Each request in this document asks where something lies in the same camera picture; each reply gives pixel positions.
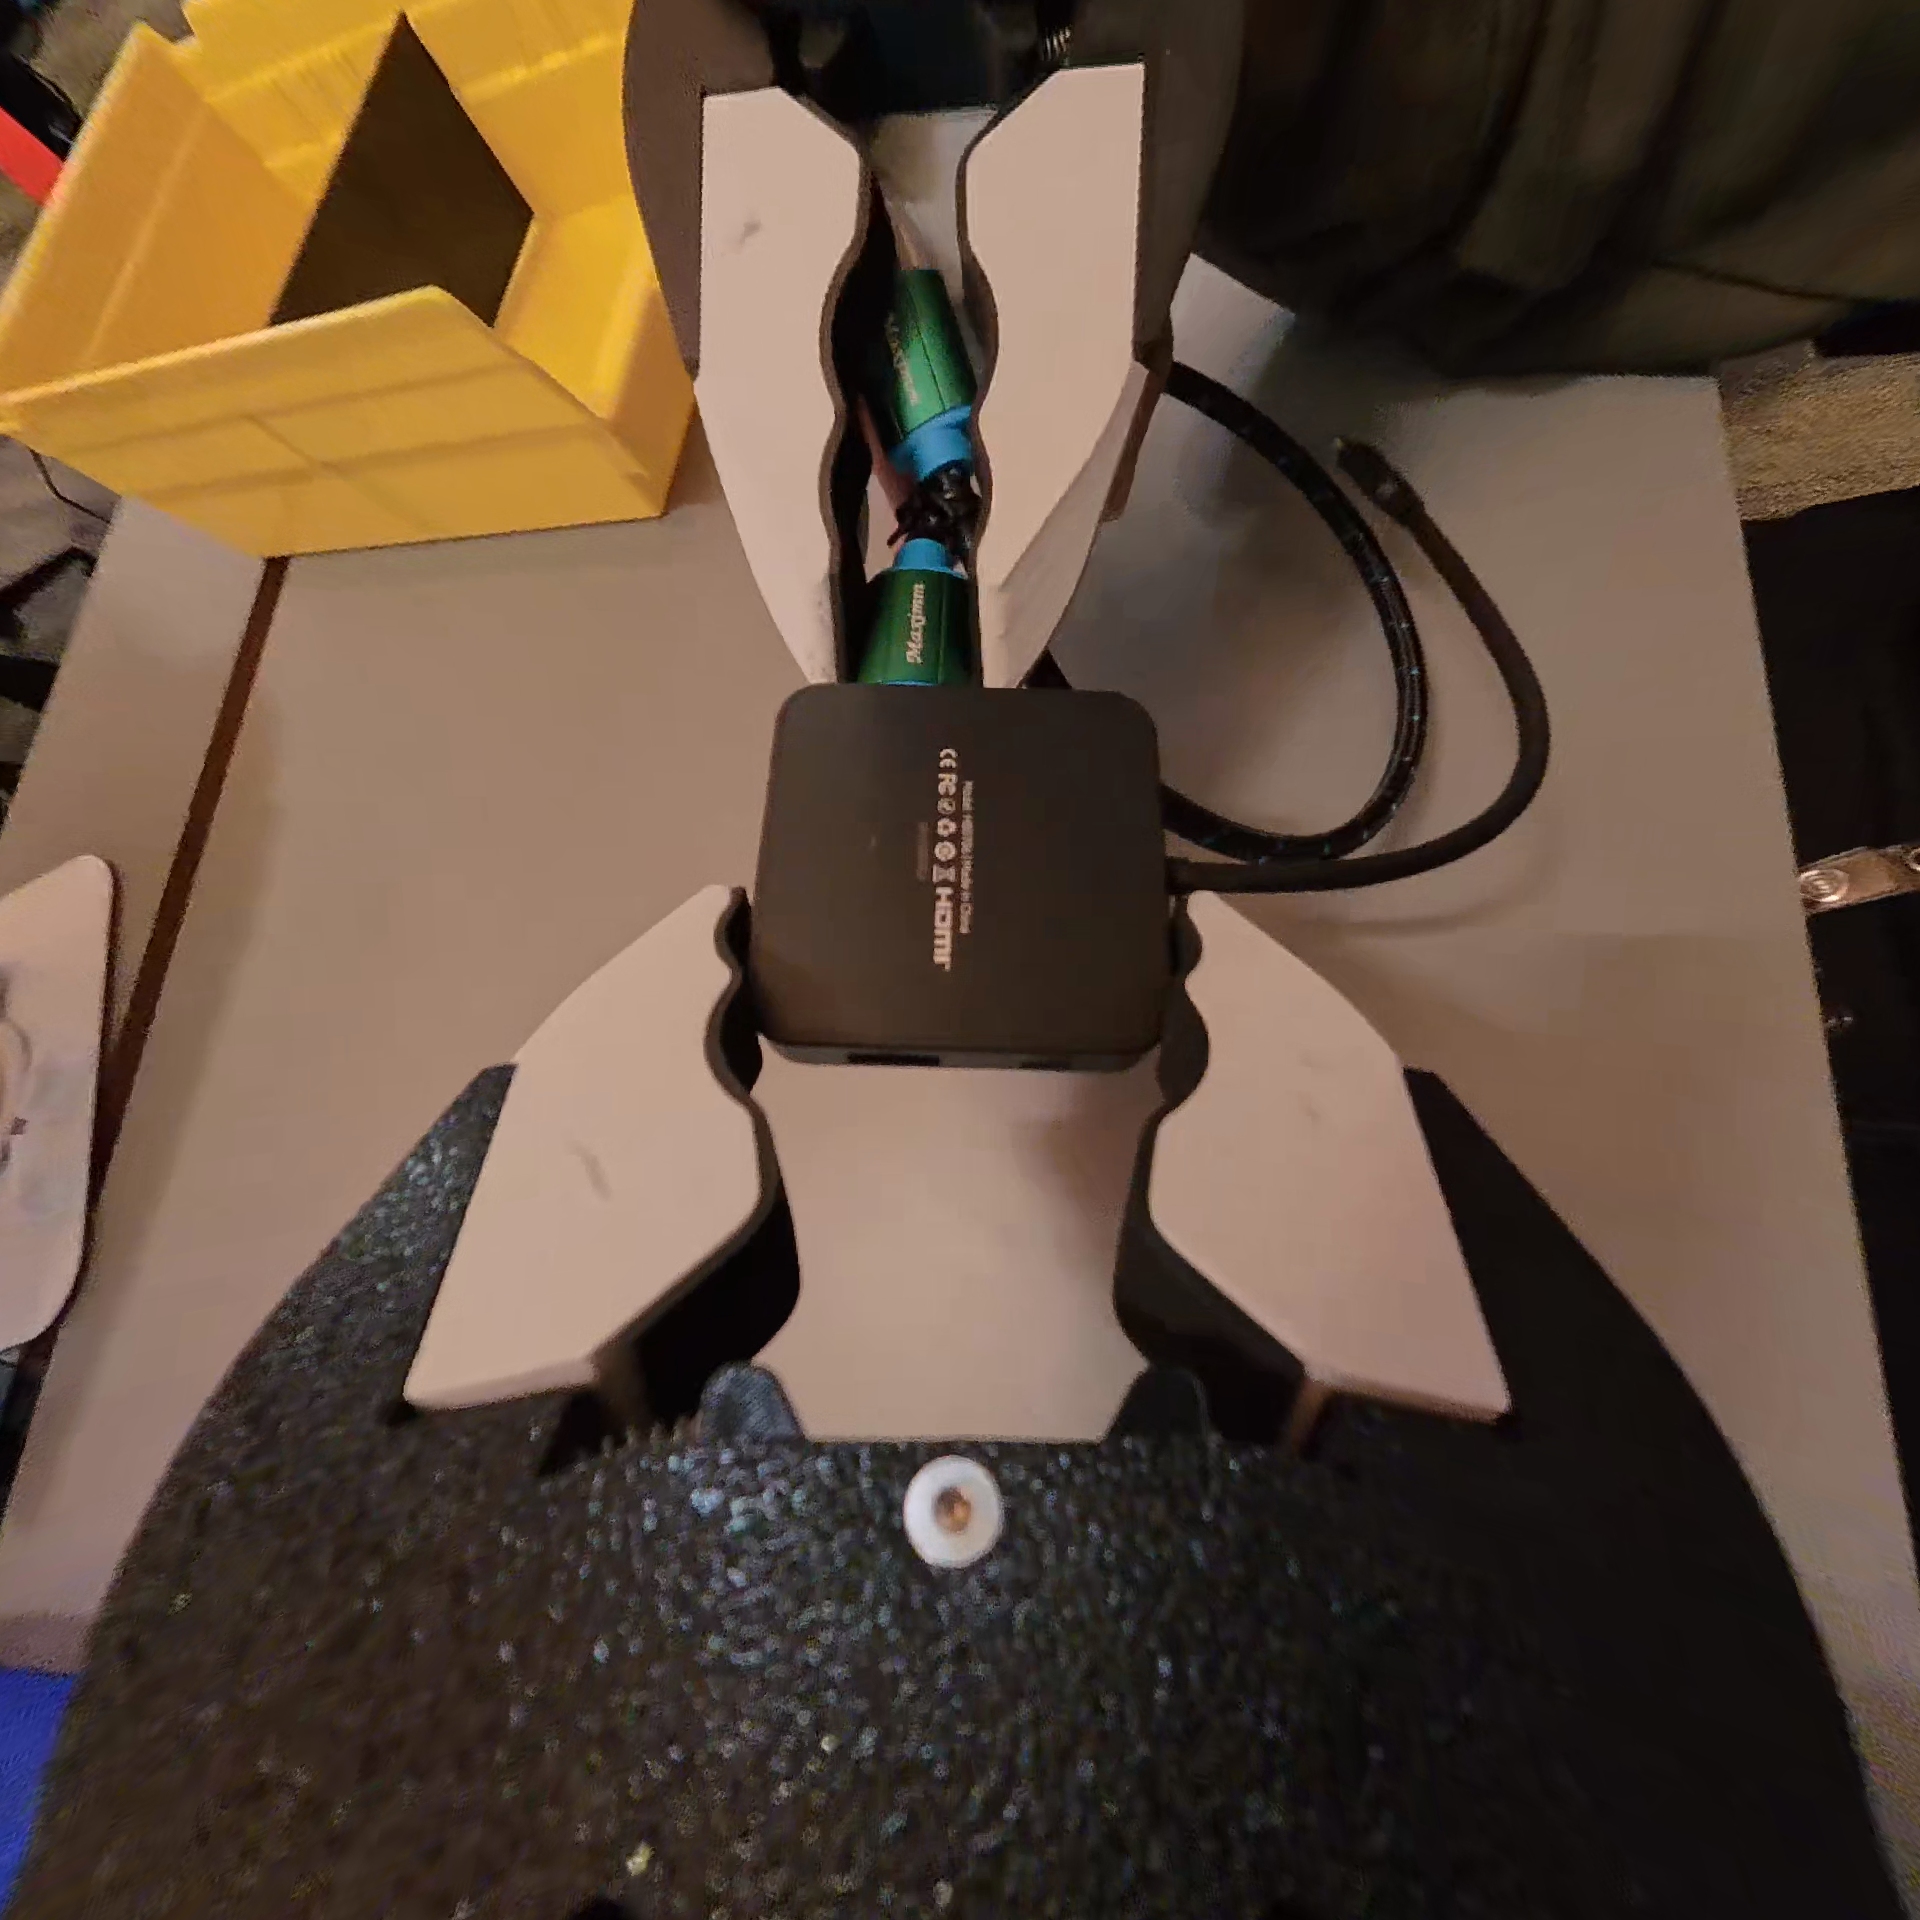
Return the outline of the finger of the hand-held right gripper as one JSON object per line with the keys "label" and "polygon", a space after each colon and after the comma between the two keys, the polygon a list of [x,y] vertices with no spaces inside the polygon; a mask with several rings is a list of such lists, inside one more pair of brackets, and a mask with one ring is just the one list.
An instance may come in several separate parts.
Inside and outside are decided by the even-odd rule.
{"label": "finger of the hand-held right gripper", "polygon": [[960,246],[986,369],[971,409],[978,670],[1011,689],[1126,508],[1154,404],[1138,329],[1150,68],[1069,64],[960,159]]}
{"label": "finger of the hand-held right gripper", "polygon": [[747,567],[810,684],[842,673],[831,322],[866,228],[852,137],[786,89],[702,103],[702,425]]}

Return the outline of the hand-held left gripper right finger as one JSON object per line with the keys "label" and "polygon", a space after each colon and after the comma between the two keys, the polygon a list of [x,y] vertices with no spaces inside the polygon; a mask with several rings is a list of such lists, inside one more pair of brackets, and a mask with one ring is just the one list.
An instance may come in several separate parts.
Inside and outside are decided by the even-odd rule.
{"label": "hand-held left gripper right finger", "polygon": [[1493,1424],[1511,1396],[1405,1070],[1218,894],[1171,914],[1160,1103],[1115,1239],[1146,1405],[1310,1427],[1339,1397]]}

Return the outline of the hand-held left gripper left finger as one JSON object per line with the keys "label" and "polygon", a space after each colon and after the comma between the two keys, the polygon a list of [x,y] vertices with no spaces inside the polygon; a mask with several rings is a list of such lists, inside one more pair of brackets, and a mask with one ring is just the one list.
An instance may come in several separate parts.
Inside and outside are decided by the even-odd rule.
{"label": "hand-held left gripper left finger", "polygon": [[585,1391],[649,1412],[645,1328],[781,1196],[755,1068],[726,1050],[747,910],[737,885],[699,888],[515,1048],[403,1377],[411,1410]]}

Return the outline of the yellow plastic bin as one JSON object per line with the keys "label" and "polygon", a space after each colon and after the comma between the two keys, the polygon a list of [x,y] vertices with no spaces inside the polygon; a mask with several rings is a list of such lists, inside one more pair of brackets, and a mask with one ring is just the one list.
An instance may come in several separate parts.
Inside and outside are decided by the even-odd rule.
{"label": "yellow plastic bin", "polygon": [[694,419],[631,4],[133,23],[3,287],[3,432],[283,560],[662,515]]}

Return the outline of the person's olive hoodie torso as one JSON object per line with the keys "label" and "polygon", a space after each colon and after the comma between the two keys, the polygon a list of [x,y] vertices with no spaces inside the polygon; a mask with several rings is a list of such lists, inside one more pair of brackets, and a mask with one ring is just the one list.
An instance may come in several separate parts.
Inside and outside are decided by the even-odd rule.
{"label": "person's olive hoodie torso", "polygon": [[1449,375],[1916,324],[1918,6],[1247,4],[1193,251]]}

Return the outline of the metal badge clip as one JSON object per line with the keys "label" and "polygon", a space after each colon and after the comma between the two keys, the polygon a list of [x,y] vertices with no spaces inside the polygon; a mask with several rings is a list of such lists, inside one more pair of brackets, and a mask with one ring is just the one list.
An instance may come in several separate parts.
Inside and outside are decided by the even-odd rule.
{"label": "metal badge clip", "polygon": [[1857,845],[1807,862],[1796,874],[1806,915],[1918,897],[1918,841]]}

